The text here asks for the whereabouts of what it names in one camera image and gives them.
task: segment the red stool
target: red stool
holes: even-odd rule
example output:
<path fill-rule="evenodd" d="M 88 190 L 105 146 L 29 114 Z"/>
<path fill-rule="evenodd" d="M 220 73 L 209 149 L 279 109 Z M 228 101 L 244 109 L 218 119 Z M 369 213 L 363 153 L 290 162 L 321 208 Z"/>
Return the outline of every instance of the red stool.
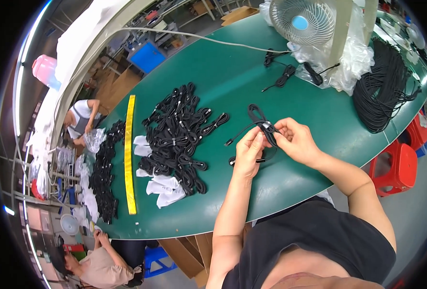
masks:
<path fill-rule="evenodd" d="M 420 125 L 419 114 L 423 116 L 420 111 L 406 128 L 406 132 L 411 139 L 410 147 L 412 147 L 414 151 L 421 148 L 424 143 L 427 142 L 427 127 L 424 128 Z"/>
<path fill-rule="evenodd" d="M 374 177 L 378 157 L 372 160 L 369 169 L 369 176 L 374 182 L 377 194 L 381 197 L 387 197 L 412 188 L 417 176 L 417 154 L 415 151 L 407 144 L 395 140 L 382 153 L 390 154 L 390 170 L 383 176 Z M 388 186 L 393 187 L 388 192 L 379 189 Z"/>

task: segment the blue fan hub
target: blue fan hub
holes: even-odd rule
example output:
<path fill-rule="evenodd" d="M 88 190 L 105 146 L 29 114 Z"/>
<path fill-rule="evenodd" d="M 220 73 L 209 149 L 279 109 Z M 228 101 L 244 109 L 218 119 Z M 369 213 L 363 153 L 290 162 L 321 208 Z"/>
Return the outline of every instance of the blue fan hub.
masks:
<path fill-rule="evenodd" d="M 308 28 L 308 20 L 298 15 L 292 18 L 292 25 L 298 30 L 306 30 Z"/>

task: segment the beige shirt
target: beige shirt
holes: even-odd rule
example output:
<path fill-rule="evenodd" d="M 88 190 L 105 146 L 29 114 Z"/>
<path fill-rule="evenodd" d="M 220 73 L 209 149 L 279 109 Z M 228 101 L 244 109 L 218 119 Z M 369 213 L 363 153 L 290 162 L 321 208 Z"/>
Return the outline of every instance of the beige shirt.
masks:
<path fill-rule="evenodd" d="M 134 277 L 133 273 L 116 265 L 111 255 L 103 247 L 95 251 L 89 250 L 87 257 L 80 260 L 79 263 L 84 262 L 88 262 L 88 267 L 80 279 L 96 288 L 113 289 L 127 284 Z"/>

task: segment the yellow ruler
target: yellow ruler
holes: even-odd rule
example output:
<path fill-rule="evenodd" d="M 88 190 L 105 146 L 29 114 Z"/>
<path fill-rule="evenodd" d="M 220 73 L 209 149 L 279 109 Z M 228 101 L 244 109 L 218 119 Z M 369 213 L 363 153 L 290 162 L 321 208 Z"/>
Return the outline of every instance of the yellow ruler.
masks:
<path fill-rule="evenodd" d="M 136 214 L 135 193 L 133 191 L 133 171 L 132 171 L 132 124 L 133 112 L 135 108 L 135 95 L 130 95 L 127 108 L 127 123 L 125 124 L 125 144 L 124 144 L 124 171 L 125 171 L 125 191 L 127 194 L 128 213 Z"/>

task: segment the blue cabinet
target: blue cabinet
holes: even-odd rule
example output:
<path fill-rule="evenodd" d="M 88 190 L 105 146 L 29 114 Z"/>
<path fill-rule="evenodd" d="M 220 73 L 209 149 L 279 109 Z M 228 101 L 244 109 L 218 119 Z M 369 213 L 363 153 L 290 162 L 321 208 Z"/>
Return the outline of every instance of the blue cabinet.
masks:
<path fill-rule="evenodd" d="M 135 54 L 129 56 L 128 60 L 144 73 L 151 72 L 166 59 L 151 42 L 141 45 Z"/>

